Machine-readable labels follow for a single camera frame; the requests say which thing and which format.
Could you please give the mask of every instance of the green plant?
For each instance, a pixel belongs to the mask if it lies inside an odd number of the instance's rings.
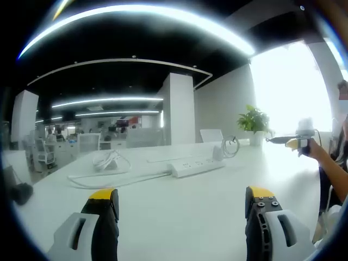
[[[266,113],[263,113],[257,108],[251,105],[247,105],[247,114],[240,114],[241,118],[238,119],[237,123],[239,128],[249,132],[270,132],[268,129],[269,117]]]

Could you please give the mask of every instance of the hand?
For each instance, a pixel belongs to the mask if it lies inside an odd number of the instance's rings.
[[[320,161],[324,156],[328,156],[326,151],[313,138],[309,139],[309,148],[309,156],[317,161]]]

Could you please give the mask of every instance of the bright window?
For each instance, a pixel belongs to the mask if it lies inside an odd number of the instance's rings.
[[[304,117],[311,117],[319,131],[331,131],[325,83],[303,41],[253,57],[250,68],[257,107],[270,116],[270,128],[277,135],[294,134]]]

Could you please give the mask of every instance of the cable coil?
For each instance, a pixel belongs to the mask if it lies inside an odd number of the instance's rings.
[[[230,152],[228,149],[227,149],[227,146],[226,146],[226,143],[229,143],[230,145],[231,142],[233,143],[237,143],[237,149],[235,152]],[[222,152],[223,152],[223,155],[225,158],[233,158],[234,156],[237,155],[238,151],[239,151],[239,148],[240,148],[240,143],[239,143],[239,140],[234,136],[234,135],[229,135],[227,137],[225,137],[223,140],[222,140],[222,143],[221,143],[221,149],[222,149]]]

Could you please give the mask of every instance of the white power strip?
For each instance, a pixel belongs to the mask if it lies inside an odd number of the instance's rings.
[[[222,161],[217,161],[212,158],[203,159],[185,159],[178,160],[168,164],[172,171],[172,176],[176,178],[191,176],[201,172],[215,170],[224,167],[226,164]]]

